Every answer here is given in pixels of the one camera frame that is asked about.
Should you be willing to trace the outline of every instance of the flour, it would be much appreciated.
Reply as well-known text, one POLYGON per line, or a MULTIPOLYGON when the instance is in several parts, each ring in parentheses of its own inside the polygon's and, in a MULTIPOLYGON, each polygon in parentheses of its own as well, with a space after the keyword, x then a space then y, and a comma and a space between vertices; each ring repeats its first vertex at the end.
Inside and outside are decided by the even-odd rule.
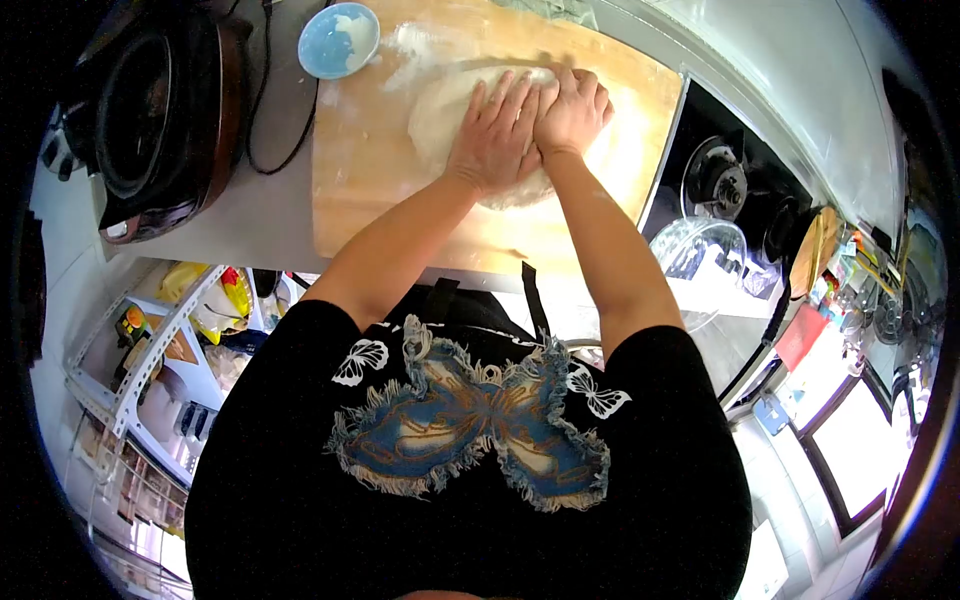
POLYGON ((384 91, 396 91, 408 86, 424 71, 437 66, 440 56, 434 52, 437 37, 421 29, 417 23, 400 23, 383 40, 383 45, 396 50, 406 58, 393 75, 383 84, 384 91))
POLYGON ((355 19, 338 14, 338 32, 344 32, 350 38, 350 56, 347 57, 347 70, 355 71, 362 67, 373 52, 376 39, 376 28, 373 22, 361 14, 355 19))
POLYGON ((324 93, 320 95, 320 104, 325 107, 337 107, 337 102, 340 100, 340 86, 337 82, 331 82, 329 84, 324 84, 324 93))

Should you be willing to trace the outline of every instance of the left hand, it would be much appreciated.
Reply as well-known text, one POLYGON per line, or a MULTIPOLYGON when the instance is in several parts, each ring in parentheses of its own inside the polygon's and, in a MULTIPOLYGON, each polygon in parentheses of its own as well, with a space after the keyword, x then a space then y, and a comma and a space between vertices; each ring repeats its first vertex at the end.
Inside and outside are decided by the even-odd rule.
POLYGON ((504 73, 486 104, 486 86, 477 83, 446 162, 444 176, 466 181, 479 196, 502 191, 540 167, 540 151, 530 143, 540 90, 531 89, 529 72, 510 89, 513 80, 513 71, 504 73))

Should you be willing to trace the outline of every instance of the white butterfly print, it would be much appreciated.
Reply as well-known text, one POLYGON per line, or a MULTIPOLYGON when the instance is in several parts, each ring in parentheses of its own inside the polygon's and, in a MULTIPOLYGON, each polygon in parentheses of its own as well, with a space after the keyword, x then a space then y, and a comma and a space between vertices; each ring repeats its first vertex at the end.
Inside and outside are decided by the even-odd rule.
POLYGON ((350 354, 344 359, 333 375, 333 381, 355 386, 363 380, 363 368, 373 367, 375 371, 380 371, 387 364, 389 356, 386 345, 379 340, 360 340, 350 349, 350 354))
POLYGON ((593 375, 583 365, 577 365, 576 371, 566 374, 566 388, 571 392, 586 396, 587 407, 590 412, 600 419, 606 419, 623 406, 624 402, 632 399, 626 392, 617 390, 597 392, 597 384, 593 381, 593 375))

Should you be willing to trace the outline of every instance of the blue bowl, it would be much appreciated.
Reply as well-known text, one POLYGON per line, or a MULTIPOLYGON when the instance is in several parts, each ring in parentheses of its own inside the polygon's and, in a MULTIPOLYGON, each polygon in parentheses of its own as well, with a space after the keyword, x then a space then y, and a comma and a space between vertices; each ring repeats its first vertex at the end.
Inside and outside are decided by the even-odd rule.
POLYGON ((380 21, 373 11, 362 4, 345 2, 334 4, 314 15, 300 33, 297 44, 297 57, 303 70, 317 79, 340 79, 356 73, 376 55, 380 44, 380 21), (354 54, 350 45, 350 36, 337 31, 337 15, 351 19, 366 16, 373 25, 373 46, 366 56, 360 56, 359 63, 347 67, 347 58, 354 54))

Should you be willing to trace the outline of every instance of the bowl with flour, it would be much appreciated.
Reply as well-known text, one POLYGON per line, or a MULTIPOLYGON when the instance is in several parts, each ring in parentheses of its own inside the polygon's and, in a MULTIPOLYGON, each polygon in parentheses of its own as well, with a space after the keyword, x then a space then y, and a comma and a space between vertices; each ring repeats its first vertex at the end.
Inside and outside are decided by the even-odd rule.
POLYGON ((340 79, 359 71, 376 54, 380 22, 362 4, 334 4, 314 15, 300 33, 297 57, 317 79, 340 79))

